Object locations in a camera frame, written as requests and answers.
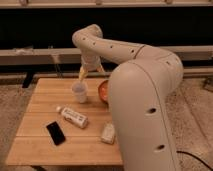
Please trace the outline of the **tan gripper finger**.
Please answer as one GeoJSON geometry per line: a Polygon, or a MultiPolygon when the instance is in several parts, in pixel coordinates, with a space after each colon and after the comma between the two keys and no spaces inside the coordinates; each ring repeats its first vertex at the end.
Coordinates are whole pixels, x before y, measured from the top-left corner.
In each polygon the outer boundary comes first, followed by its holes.
{"type": "Polygon", "coordinates": [[[98,68],[97,68],[97,71],[102,75],[102,76],[106,76],[106,72],[103,68],[102,65],[100,65],[98,68]]]}
{"type": "Polygon", "coordinates": [[[81,66],[79,71],[79,81],[82,82],[88,75],[88,71],[81,66]]]}

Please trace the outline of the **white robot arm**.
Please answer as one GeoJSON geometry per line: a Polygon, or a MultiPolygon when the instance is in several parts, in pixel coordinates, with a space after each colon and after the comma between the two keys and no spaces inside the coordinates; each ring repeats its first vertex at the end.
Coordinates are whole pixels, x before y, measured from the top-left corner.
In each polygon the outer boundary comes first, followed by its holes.
{"type": "Polygon", "coordinates": [[[181,171],[165,99],[183,79],[173,52],[150,45],[109,40],[90,25],[76,31],[82,71],[105,58],[117,64],[108,82],[108,104],[125,171],[181,171]]]}

